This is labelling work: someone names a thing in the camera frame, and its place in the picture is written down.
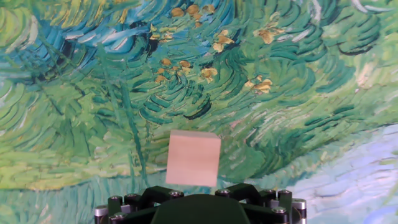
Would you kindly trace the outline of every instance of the wooden cube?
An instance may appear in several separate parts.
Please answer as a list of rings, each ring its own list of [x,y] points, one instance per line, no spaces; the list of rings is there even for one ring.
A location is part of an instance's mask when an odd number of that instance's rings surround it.
[[[220,151],[216,134],[172,130],[166,183],[215,187]]]

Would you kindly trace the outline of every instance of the yellow flower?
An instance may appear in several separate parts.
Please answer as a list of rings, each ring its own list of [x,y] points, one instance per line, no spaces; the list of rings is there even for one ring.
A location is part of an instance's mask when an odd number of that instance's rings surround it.
[[[204,68],[201,70],[201,75],[207,80],[207,82],[213,81],[213,76],[217,75],[217,69],[215,68]]]

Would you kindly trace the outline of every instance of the silver bolt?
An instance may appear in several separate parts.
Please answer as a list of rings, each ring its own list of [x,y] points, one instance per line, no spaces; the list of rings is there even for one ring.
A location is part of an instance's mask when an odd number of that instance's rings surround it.
[[[219,189],[217,190],[217,193],[219,194],[229,194],[231,191],[229,189]]]
[[[116,199],[119,199],[119,198],[121,198],[121,197],[120,197],[120,196],[117,196],[117,195],[111,196],[111,199],[112,199],[112,200],[116,200]]]
[[[137,197],[138,194],[127,194],[126,196],[127,196],[127,197]]]
[[[171,195],[172,197],[183,197],[184,193],[180,190],[172,190],[169,192],[169,195]]]
[[[110,219],[112,219],[112,220],[122,220],[123,218],[126,218],[126,217],[127,217],[126,213],[118,212],[118,213],[115,213]]]
[[[285,213],[286,209],[284,207],[275,207],[272,209],[274,213]]]

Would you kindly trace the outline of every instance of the green wheat field painting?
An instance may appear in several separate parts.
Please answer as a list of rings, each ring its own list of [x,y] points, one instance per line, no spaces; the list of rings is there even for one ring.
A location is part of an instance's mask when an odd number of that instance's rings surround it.
[[[0,0],[0,223],[240,182],[398,223],[397,110],[397,0]],[[222,139],[217,187],[165,184],[172,129]]]

